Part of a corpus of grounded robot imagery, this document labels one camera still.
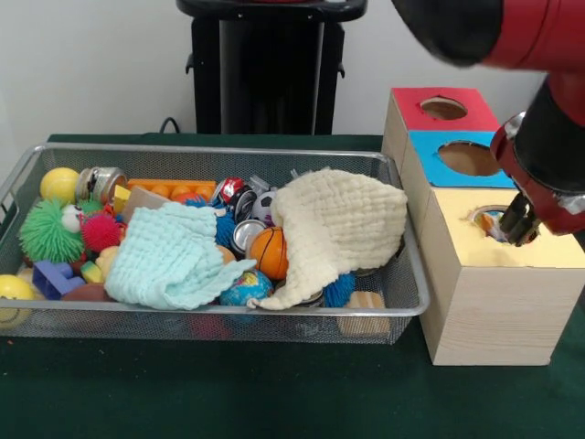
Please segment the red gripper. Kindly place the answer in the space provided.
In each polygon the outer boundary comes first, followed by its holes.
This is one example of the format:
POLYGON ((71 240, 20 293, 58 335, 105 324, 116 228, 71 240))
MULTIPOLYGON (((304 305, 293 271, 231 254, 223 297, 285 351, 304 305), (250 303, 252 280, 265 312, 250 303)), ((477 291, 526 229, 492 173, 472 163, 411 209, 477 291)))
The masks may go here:
POLYGON ((558 236, 584 231, 584 196, 567 196, 545 187, 520 165, 515 146, 523 119, 522 114, 508 119, 491 142, 492 156, 518 189, 499 220, 506 240, 516 247, 534 240, 541 224, 558 236))

